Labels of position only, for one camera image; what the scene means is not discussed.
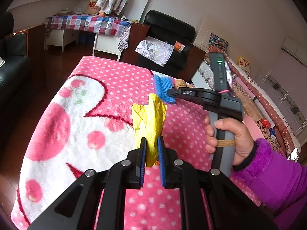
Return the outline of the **right hand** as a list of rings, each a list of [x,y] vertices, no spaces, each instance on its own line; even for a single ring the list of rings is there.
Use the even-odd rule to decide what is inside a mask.
[[[244,123],[233,118],[219,119],[213,123],[217,130],[229,131],[233,135],[233,139],[230,140],[218,140],[214,136],[214,127],[210,125],[208,116],[205,117],[205,124],[207,135],[205,148],[210,154],[214,154],[217,149],[233,146],[235,148],[234,166],[240,165],[249,156],[254,146],[254,140]]]

